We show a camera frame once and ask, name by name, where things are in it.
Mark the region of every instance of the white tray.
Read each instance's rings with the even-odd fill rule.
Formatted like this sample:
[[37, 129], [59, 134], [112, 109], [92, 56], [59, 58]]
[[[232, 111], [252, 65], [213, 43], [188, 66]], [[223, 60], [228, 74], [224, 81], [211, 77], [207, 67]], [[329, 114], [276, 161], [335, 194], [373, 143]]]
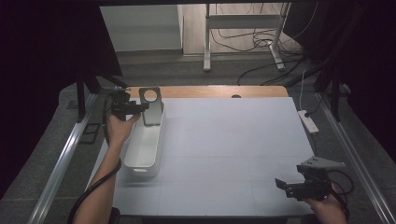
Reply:
[[163, 105], [161, 125], [145, 126], [143, 119], [132, 129], [131, 141], [127, 148], [124, 164], [138, 176], [153, 177], [158, 174], [163, 148], [166, 114]]

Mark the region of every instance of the black cable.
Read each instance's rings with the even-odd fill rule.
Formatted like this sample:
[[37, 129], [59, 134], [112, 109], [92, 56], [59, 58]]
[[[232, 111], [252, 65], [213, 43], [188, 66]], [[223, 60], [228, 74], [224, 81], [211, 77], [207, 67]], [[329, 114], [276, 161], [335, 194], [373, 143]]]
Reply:
[[101, 186], [103, 183], [105, 183], [111, 176], [117, 173], [117, 171], [121, 168], [121, 159], [119, 159], [119, 164], [114, 168], [110, 173], [107, 175], [103, 176], [101, 179], [96, 181], [93, 185], [91, 185], [79, 198], [77, 199], [76, 203], [74, 204], [72, 210], [69, 213], [69, 217], [67, 219], [68, 224], [72, 224], [74, 217], [76, 215], [76, 212], [78, 208], [81, 206], [81, 204], [84, 202], [84, 200], [94, 191], [96, 190], [99, 186]]
[[308, 29], [308, 27], [309, 27], [309, 26], [311, 25], [311, 23], [312, 23], [312, 20], [313, 20], [314, 17], [315, 17], [315, 14], [316, 14], [316, 12], [317, 12], [317, 9], [318, 9], [318, 2], [315, 4], [314, 12], [312, 13], [311, 19], [309, 20], [308, 24], [305, 26], [305, 28], [304, 28], [299, 34], [297, 34], [297, 35], [291, 37], [290, 40], [292, 40], [292, 39], [296, 38], [297, 36], [303, 34], [303, 33], [305, 32], [305, 30]]
[[[325, 69], [326, 64], [328, 63], [329, 60], [326, 60], [325, 62], [322, 62], [318, 65], [316, 65], [315, 67], [309, 69], [308, 71], [306, 71], [306, 75], [305, 78], [308, 77], [312, 77], [314, 74], [316, 74], [317, 72], [323, 72], [323, 70]], [[292, 87], [294, 84], [301, 82], [302, 80], [302, 75], [295, 77], [292, 80], [289, 80], [286, 84], [285, 87]]]
[[[262, 14], [262, 8], [263, 8], [263, 6], [264, 6], [264, 3], [262, 3], [262, 7], [261, 7], [261, 9], [260, 9], [260, 14]], [[221, 4], [220, 4], [219, 7], [220, 7], [220, 9], [221, 9], [221, 12], [224, 14], [224, 12], [223, 12], [223, 10], [222, 10], [222, 7], [221, 7]], [[216, 14], [218, 14], [218, 6], [217, 6], [217, 4], [216, 4]], [[253, 38], [252, 38], [252, 41], [253, 41], [253, 48], [252, 48], [252, 49], [236, 49], [236, 48], [233, 48], [233, 47], [231, 47], [231, 46], [229, 46], [229, 45], [225, 45], [225, 44], [219, 43], [219, 42], [215, 39], [215, 37], [213, 36], [212, 30], [210, 30], [211, 35], [212, 35], [212, 38], [213, 38], [213, 40], [214, 40], [215, 43], [217, 43], [217, 44], [219, 44], [219, 45], [221, 45], [221, 46], [223, 46], [223, 47], [225, 47], [225, 48], [228, 48], [228, 49], [233, 49], [233, 50], [245, 52], [245, 51], [254, 50], [254, 49], [256, 49], [256, 48], [268, 47], [268, 46], [269, 46], [268, 41], [273, 41], [273, 39], [269, 39], [269, 38], [260, 39], [260, 38], [258, 38], [257, 36], [258, 36], [258, 35], [271, 35], [271, 36], [274, 36], [274, 35], [272, 35], [272, 34], [267, 34], [267, 32], [274, 31], [275, 29], [270, 29], [270, 30], [265, 30], [265, 31], [259, 31], [259, 32], [256, 32], [256, 29], [254, 29], [252, 33], [246, 33], [246, 34], [241, 34], [241, 35], [222, 35], [221, 32], [220, 32], [220, 30], [219, 30], [219, 29], [217, 29], [217, 30], [218, 30], [219, 36], [222, 37], [222, 38], [235, 38], [235, 37], [240, 37], [240, 36], [245, 36], [245, 35], [252, 35], [252, 37], [253, 37]], [[261, 45], [261, 42], [262, 42], [262, 41], [266, 41], [265, 45]]]
[[278, 52], [283, 58], [288, 60], [296, 60], [296, 57], [300, 58], [305, 55], [304, 51], [284, 51], [281, 49]]
[[288, 53], [288, 54], [296, 55], [296, 56], [297, 56], [297, 55], [298, 55], [298, 56], [301, 56], [301, 55], [304, 55], [304, 54], [305, 54], [305, 51], [304, 51], [304, 50], [301, 50], [301, 51], [296, 51], [296, 50], [290, 51], [290, 50], [287, 50], [287, 49], [283, 46], [283, 42], [280, 41], [280, 39], [278, 40], [277, 46], [278, 46], [278, 48], [280, 49], [279, 53]]
[[274, 10], [275, 14], [279, 14], [279, 13], [277, 13], [276, 9], [274, 8], [274, 4], [273, 3], [271, 3], [271, 7]]
[[343, 176], [349, 181], [349, 183], [350, 183], [350, 190], [343, 192], [343, 194], [348, 195], [348, 194], [352, 193], [353, 190], [355, 190], [355, 185], [354, 185], [354, 183], [353, 183], [352, 178], [351, 178], [349, 175], [347, 175], [345, 172], [340, 171], [340, 170], [329, 170], [329, 171], [327, 172], [327, 174], [330, 174], [330, 173], [338, 173], [338, 174], [341, 174], [341, 175], [343, 175]]
[[[345, 17], [343, 19], [341, 19], [342, 22], [340, 23], [340, 25], [338, 27], [336, 27], [329, 35], [327, 35], [327, 38], [324, 41], [322, 41], [319, 45], [316, 45], [310, 51], [315, 52], [315, 51], [323, 48], [321, 50], [321, 52], [320, 51], [318, 52], [318, 55], [321, 55], [323, 53], [323, 50], [325, 50], [326, 45], [329, 44], [331, 40], [334, 40], [334, 35], [336, 35], [340, 30], [342, 30], [342, 28], [347, 24], [347, 21], [351, 18], [351, 16], [352, 16], [352, 13], [346, 14]], [[280, 41], [280, 39], [278, 42], [280, 43], [280, 46], [281, 46], [280, 49], [283, 48], [282, 50], [286, 50], [283, 47], [283, 43]]]
[[319, 109], [319, 107], [320, 107], [320, 105], [321, 105], [321, 103], [322, 103], [322, 101], [323, 101], [323, 96], [320, 97], [320, 101], [319, 101], [317, 107], [315, 108], [315, 110], [306, 112], [306, 113], [304, 114], [304, 116], [305, 116], [306, 118], [308, 118], [308, 117], [310, 117], [311, 115], [317, 113], [317, 112], [318, 112], [318, 109]]
[[[295, 63], [295, 62], [298, 62], [298, 60], [295, 60], [295, 61], [288, 61], [288, 62], [283, 62], [283, 63]], [[243, 74], [241, 74], [241, 75], [238, 77], [238, 79], [236, 80], [236, 84], [237, 84], [238, 86], [240, 86], [240, 85], [241, 85], [241, 84], [240, 84], [241, 78], [244, 77], [245, 75], [247, 75], [247, 74], [250, 73], [250, 72], [253, 72], [253, 71], [256, 71], [256, 70], [265, 68], [265, 67], [269, 67], [269, 66], [272, 66], [272, 65], [277, 65], [277, 64], [279, 64], [279, 63], [269, 63], [269, 64], [267, 64], [267, 65], [263, 65], [263, 66], [260, 66], [260, 67], [256, 67], [256, 68], [247, 70], [246, 72], [244, 72]]]
[[309, 136], [311, 136], [313, 145], [314, 145], [314, 155], [317, 156], [318, 155], [318, 150], [317, 150], [317, 142], [315, 141], [314, 135], [313, 134], [309, 134]]
[[235, 49], [235, 48], [233, 48], [233, 47], [231, 47], [231, 46], [228, 46], [228, 45], [219, 43], [219, 42], [215, 39], [215, 37], [213, 36], [212, 30], [210, 30], [210, 34], [212, 34], [213, 41], [215, 41], [216, 44], [221, 45], [221, 46], [223, 46], [223, 47], [225, 47], [225, 48], [228, 48], [228, 49], [233, 49], [233, 50], [241, 51], [241, 52], [247, 52], [247, 51], [251, 51], [251, 50], [253, 50], [253, 49], [256, 48], [256, 47], [253, 47], [253, 48], [251, 48], [251, 49]]
[[113, 94], [108, 94], [106, 99], [105, 99], [105, 103], [103, 105], [103, 109], [102, 109], [102, 127], [103, 127], [103, 133], [105, 135], [105, 139], [107, 142], [107, 145], [109, 145], [109, 139], [108, 139], [108, 131], [107, 131], [107, 101], [108, 98], [110, 98], [110, 96], [112, 96]]
[[282, 7], [280, 8], [280, 12], [282, 12], [284, 5], [285, 5], [285, 3], [282, 3]]
[[344, 196], [344, 202], [345, 202], [346, 205], [347, 205], [347, 195], [346, 195], [346, 191], [345, 191], [344, 188], [340, 185], [340, 183], [338, 183], [338, 182], [335, 181], [335, 180], [331, 180], [331, 181], [332, 181], [332, 183], [334, 183], [334, 184], [342, 191], [342, 193], [337, 192], [337, 194], [338, 194], [338, 195], [343, 195], [343, 196]]
[[343, 212], [346, 216], [346, 221], [348, 221], [350, 212], [349, 209], [347, 208], [346, 202], [344, 202], [344, 200], [340, 197], [340, 195], [337, 192], [334, 191], [334, 189], [330, 189], [330, 193], [341, 204], [341, 207], [343, 208]]
[[285, 79], [285, 78], [290, 74], [290, 72], [292, 72], [292, 71], [303, 61], [303, 59], [304, 59], [304, 56], [303, 56], [302, 59], [297, 60], [297, 64], [295, 64], [291, 69], [289, 69], [289, 71], [287, 71], [286, 73], [284, 73], [284, 74], [281, 75], [280, 77], [276, 77], [276, 78], [273, 78], [273, 79], [264, 81], [264, 82], [263, 82], [262, 84], [260, 84], [260, 85], [261, 85], [261, 86], [264, 86], [264, 85], [267, 85], [267, 84], [269, 84], [269, 83], [278, 82], [278, 81], [280, 81], [280, 80]]

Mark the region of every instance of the metal frame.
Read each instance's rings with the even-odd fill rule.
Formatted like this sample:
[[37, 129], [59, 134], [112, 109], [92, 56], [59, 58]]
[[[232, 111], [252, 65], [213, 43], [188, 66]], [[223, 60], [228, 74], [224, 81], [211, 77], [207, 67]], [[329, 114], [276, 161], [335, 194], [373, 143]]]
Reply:
[[313, 156], [301, 163], [302, 166], [311, 168], [344, 168], [346, 165], [339, 161], [330, 161], [320, 157]]
[[[318, 93], [316, 94], [316, 96], [320, 101], [321, 96]], [[384, 195], [381, 193], [381, 190], [379, 189], [378, 185], [374, 182], [372, 176], [370, 175], [369, 171], [367, 170], [366, 166], [361, 160], [361, 157], [359, 156], [357, 149], [353, 146], [352, 142], [350, 141], [342, 123], [338, 122], [332, 115], [329, 102], [325, 97], [323, 98], [323, 103], [324, 104], [321, 104], [321, 108], [323, 109], [327, 119], [332, 125], [335, 134], [337, 135], [341, 144], [343, 145], [346, 155], [349, 158], [349, 161], [353, 169], [355, 170], [359, 180], [361, 181], [361, 184], [366, 190], [366, 193], [369, 196], [376, 212], [381, 218], [382, 223], [388, 223], [388, 224], [396, 223], [396, 219], [389, 208], [387, 200], [385, 199]]]
[[28, 223], [44, 222], [47, 213], [50, 210], [53, 199], [55, 198], [55, 195], [58, 191], [58, 188], [62, 183], [62, 179], [64, 178], [67, 167], [72, 160], [73, 154], [78, 144], [78, 140], [84, 132], [88, 119], [91, 116], [92, 108], [94, 106], [94, 103], [96, 102], [96, 99], [96, 94], [90, 94], [90, 96], [88, 97], [85, 116], [81, 122], [75, 124], [72, 132], [70, 133], [70, 136], [67, 139], [66, 144], [64, 145], [64, 150], [62, 151], [59, 160], [56, 162], [56, 165], [53, 168], [52, 174], [50, 175], [47, 185], [46, 187], [44, 187], [44, 190], [41, 193], [37, 204], [35, 205], [35, 209], [33, 210], [33, 213], [30, 216]]
[[210, 29], [253, 29], [253, 28], [276, 28], [274, 40], [269, 45], [276, 67], [279, 71], [285, 70], [285, 65], [280, 58], [277, 48], [283, 25], [285, 24], [290, 3], [285, 3], [280, 15], [213, 15], [210, 16], [210, 5], [206, 4], [205, 16], [205, 49], [204, 71], [210, 71]]

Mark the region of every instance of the white plug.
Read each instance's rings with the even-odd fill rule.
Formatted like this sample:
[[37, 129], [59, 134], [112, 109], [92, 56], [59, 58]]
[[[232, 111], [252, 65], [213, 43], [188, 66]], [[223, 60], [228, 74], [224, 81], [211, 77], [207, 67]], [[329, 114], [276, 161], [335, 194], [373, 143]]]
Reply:
[[306, 111], [305, 110], [300, 110], [298, 111], [298, 114], [300, 115], [300, 119], [303, 122], [305, 128], [308, 130], [309, 133], [317, 133], [319, 131], [317, 125], [315, 125], [314, 121], [308, 117], [305, 117]]

